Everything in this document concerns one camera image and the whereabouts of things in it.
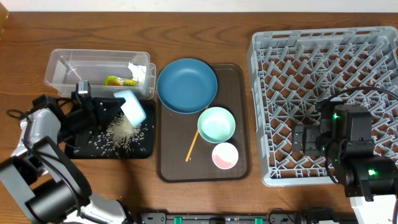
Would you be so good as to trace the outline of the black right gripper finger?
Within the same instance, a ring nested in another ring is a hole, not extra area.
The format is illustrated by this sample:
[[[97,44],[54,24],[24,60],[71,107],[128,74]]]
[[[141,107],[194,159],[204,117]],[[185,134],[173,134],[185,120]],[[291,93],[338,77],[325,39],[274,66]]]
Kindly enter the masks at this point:
[[[293,138],[310,138],[315,139],[317,137],[317,126],[316,125],[307,125],[307,124],[298,124],[293,129]]]
[[[295,136],[292,142],[292,150],[294,152],[304,152],[305,151],[304,143],[305,141],[302,136]]]

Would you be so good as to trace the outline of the light blue bowl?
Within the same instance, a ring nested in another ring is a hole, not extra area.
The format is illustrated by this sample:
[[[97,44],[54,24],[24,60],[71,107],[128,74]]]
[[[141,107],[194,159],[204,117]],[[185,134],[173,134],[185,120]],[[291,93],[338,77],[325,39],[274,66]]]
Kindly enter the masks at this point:
[[[116,92],[114,93],[114,97],[123,98],[125,100],[121,109],[134,128],[138,127],[146,119],[146,113],[143,107],[131,90]]]

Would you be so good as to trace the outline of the yellow snack wrapper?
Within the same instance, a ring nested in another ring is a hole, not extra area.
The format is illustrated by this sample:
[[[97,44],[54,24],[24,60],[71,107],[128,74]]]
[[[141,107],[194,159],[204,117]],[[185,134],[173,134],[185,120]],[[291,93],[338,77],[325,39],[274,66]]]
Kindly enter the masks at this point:
[[[103,82],[105,86],[138,86],[139,82],[133,79],[107,76]]]

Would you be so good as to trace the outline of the white tissue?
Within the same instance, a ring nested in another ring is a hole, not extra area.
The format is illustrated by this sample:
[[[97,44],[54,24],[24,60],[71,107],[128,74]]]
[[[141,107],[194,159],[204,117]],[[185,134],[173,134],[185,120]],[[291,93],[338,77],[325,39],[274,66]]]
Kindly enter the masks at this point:
[[[127,67],[132,73],[131,80],[136,82],[137,86],[143,85],[146,79],[147,67],[144,65],[135,65],[133,63],[129,63]]]

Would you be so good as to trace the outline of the white pink cup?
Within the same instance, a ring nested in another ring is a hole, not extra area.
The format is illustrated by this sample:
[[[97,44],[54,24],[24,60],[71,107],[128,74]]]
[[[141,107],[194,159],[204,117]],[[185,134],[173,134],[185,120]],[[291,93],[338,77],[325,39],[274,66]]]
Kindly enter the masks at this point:
[[[211,158],[217,168],[227,170],[237,164],[239,153],[231,143],[222,142],[214,147]]]

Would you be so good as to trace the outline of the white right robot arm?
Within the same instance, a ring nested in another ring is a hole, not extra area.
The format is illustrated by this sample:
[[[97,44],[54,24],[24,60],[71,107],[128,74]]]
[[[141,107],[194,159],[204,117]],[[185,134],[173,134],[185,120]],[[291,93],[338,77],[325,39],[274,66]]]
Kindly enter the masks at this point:
[[[349,198],[375,202],[379,195],[397,195],[397,167],[374,154],[372,114],[364,106],[323,100],[317,104],[318,125],[298,124],[292,130],[292,150],[323,156],[334,172],[326,174],[344,187]]]

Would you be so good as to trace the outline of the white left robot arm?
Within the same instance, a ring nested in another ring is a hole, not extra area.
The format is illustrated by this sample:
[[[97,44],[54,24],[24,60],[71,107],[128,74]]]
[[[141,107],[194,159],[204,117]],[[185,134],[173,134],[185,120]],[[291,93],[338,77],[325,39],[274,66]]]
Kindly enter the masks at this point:
[[[69,98],[42,95],[31,110],[8,110],[21,137],[1,163],[1,182],[31,223],[134,223],[119,200],[92,192],[77,166],[59,148],[62,141],[103,130],[127,103],[74,91]]]

